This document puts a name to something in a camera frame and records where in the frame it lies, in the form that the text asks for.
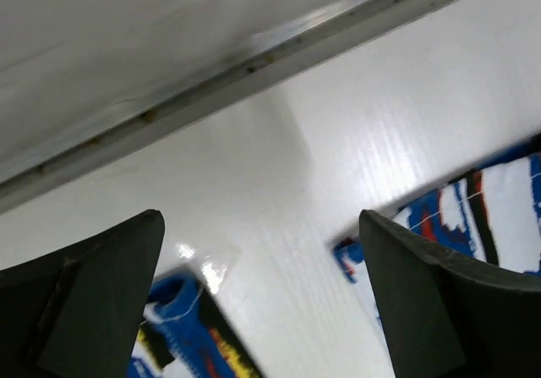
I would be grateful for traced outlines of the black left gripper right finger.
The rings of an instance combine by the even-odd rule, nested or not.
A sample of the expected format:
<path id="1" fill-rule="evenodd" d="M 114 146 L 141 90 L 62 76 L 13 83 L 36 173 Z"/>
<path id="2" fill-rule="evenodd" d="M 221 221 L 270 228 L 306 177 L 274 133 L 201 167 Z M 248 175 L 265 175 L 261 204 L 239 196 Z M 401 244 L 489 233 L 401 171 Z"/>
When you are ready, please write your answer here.
<path id="1" fill-rule="evenodd" d="M 540 278 L 419 236 L 372 210 L 359 237 L 397 377 L 538 377 Z"/>

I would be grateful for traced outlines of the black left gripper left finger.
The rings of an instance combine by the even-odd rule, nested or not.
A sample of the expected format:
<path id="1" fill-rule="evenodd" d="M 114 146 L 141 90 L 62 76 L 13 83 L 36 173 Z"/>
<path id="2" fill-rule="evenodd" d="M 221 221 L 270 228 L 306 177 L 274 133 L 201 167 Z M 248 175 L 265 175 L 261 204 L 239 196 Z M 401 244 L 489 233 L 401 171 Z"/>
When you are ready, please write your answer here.
<path id="1" fill-rule="evenodd" d="M 3 377 L 124 377 L 164 239 L 147 210 L 1 271 Z"/>

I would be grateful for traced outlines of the blue red white patterned trousers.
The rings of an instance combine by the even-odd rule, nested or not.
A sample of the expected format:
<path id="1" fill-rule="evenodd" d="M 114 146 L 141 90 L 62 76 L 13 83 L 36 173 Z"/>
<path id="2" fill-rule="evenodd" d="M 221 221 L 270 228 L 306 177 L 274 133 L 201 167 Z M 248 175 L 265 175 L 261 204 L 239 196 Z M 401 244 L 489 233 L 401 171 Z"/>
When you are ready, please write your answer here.
<path id="1" fill-rule="evenodd" d="M 405 204 L 394 221 L 477 260 L 539 274 L 539 137 Z M 177 271 L 150 289 L 127 374 L 259 377 L 261 370 L 204 283 Z"/>

